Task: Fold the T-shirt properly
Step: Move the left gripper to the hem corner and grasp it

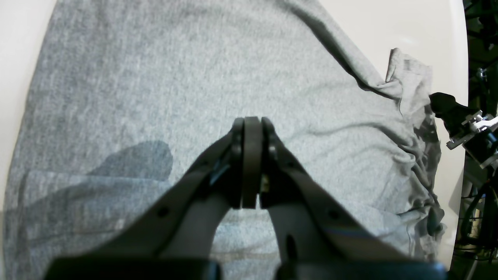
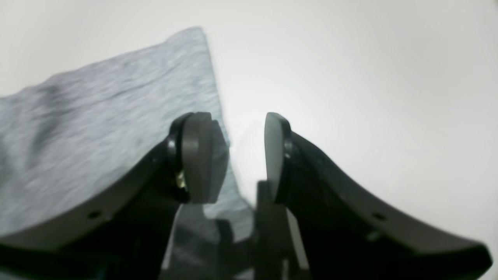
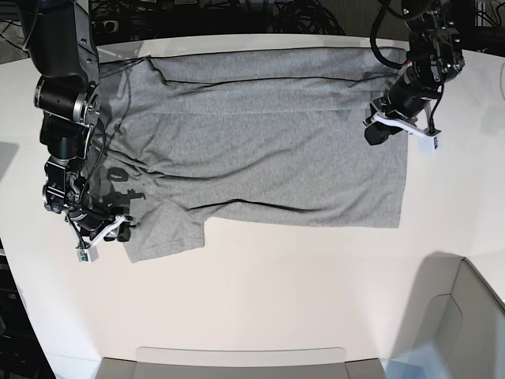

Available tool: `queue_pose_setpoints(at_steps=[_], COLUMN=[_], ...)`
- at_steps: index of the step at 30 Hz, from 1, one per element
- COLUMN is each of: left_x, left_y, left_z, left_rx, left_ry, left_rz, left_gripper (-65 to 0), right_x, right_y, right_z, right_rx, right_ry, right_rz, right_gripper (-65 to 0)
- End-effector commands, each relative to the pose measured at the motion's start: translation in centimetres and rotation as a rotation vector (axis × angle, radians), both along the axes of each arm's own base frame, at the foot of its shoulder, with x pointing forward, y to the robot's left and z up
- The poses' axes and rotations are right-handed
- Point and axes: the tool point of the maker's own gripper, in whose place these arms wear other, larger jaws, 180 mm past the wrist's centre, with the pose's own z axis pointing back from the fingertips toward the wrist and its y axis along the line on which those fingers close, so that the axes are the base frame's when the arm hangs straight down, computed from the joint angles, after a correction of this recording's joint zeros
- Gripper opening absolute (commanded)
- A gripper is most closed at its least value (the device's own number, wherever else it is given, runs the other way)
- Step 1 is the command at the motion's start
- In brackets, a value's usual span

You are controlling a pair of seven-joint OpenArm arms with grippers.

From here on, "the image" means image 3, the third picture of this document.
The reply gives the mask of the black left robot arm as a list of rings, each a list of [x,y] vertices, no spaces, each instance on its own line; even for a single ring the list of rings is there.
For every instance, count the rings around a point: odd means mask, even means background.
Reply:
[[[409,50],[402,63],[386,58],[377,45],[378,31],[387,14],[404,21],[409,28]],[[381,1],[369,42],[375,58],[396,69],[399,76],[370,103],[371,114],[364,120],[365,140],[374,146],[406,132],[436,149],[440,131],[435,126],[435,113],[446,83],[454,80],[465,65],[451,2],[402,1],[397,12],[389,1]]]

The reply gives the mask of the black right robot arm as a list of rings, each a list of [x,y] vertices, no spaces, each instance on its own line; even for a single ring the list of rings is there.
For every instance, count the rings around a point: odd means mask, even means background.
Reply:
[[[105,132],[88,11],[77,1],[19,1],[17,8],[24,49],[41,75],[34,105],[43,112],[39,141],[50,154],[44,207],[65,214],[82,249],[102,240],[126,242],[131,217],[94,201],[90,181],[97,168],[83,172],[95,133]]]

